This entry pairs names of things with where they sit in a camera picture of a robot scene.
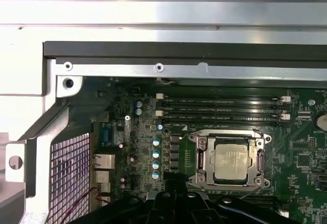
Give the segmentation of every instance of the metal bracket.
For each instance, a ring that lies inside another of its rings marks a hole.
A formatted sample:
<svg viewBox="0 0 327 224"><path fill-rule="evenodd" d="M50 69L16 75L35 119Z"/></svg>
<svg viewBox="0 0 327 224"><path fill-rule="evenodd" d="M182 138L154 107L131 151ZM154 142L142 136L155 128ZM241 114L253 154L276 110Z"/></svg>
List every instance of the metal bracket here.
<svg viewBox="0 0 327 224"><path fill-rule="evenodd" d="M24 182L25 181L25 144L8 144L6 146L6 181Z"/></svg>

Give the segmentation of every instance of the motherboard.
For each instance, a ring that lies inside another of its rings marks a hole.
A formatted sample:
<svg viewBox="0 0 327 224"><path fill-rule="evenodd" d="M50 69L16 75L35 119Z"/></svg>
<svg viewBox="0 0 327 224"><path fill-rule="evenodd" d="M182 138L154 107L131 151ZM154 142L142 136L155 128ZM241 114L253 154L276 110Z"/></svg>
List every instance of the motherboard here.
<svg viewBox="0 0 327 224"><path fill-rule="evenodd" d="M327 223L327 90L118 85L107 113L95 123L102 198L146 199L183 173L212 200Z"/></svg>

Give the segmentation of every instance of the mesh grille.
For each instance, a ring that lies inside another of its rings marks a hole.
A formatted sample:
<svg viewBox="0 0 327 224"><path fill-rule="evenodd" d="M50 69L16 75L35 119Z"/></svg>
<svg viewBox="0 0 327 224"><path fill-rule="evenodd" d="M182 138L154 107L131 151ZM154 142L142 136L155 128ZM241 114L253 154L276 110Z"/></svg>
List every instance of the mesh grille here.
<svg viewBox="0 0 327 224"><path fill-rule="evenodd" d="M51 146L50 212L48 224L60 224L73 203L90 189L89 134ZM65 220L68 223L89 212L87 196Z"/></svg>

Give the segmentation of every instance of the cpu socket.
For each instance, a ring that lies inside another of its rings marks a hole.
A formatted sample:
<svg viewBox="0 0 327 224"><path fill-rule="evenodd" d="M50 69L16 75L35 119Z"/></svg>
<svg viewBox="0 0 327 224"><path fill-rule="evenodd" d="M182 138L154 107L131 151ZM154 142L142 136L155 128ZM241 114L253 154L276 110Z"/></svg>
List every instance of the cpu socket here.
<svg viewBox="0 0 327 224"><path fill-rule="evenodd" d="M196 143L196 173L190 184L203 190L253 191L266 188L265 145L272 137L258 130L204 129L188 135Z"/></svg>

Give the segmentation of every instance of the red wire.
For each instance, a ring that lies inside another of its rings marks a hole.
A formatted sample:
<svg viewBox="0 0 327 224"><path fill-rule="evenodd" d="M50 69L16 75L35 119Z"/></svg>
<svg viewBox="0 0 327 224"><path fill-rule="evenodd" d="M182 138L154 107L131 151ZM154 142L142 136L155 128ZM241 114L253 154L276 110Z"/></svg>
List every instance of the red wire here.
<svg viewBox="0 0 327 224"><path fill-rule="evenodd" d="M78 206L78 204L80 203L80 201L87 197L93 190L96 190L97 193L96 193L96 196L95 196L95 199L97 201L101 201L101 202L105 202L107 204L109 204L110 202L104 200L104 199L101 199L99 198L99 195L100 195L100 191L96 188L96 187L92 187L91 189L89 189L87 192L85 192L84 194L82 194L73 204L72 206L66 211L65 213L65 216L63 217L62 221L60 222L60 224L64 224L65 220L69 217L69 215L73 212L73 210Z"/></svg>

